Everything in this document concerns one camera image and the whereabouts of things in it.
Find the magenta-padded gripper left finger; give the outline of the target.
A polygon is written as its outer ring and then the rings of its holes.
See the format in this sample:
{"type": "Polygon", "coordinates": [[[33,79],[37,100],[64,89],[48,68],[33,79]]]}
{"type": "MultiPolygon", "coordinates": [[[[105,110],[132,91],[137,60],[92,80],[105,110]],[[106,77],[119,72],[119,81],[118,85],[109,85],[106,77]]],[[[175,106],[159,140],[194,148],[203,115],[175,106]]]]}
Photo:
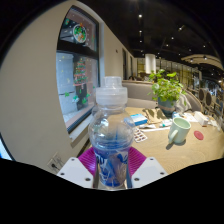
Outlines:
{"type": "Polygon", "coordinates": [[[69,158],[57,175],[84,188],[97,188],[99,176],[93,148],[89,148],[78,158],[69,158]]]}

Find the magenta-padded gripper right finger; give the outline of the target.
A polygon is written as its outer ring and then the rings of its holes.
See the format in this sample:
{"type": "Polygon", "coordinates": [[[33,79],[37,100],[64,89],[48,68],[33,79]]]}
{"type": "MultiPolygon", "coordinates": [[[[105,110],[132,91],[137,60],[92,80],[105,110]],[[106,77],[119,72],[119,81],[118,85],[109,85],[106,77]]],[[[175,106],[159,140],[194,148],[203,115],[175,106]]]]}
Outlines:
{"type": "Polygon", "coordinates": [[[140,188],[167,175],[154,157],[146,157],[134,147],[130,148],[127,166],[128,188],[140,188]]]}

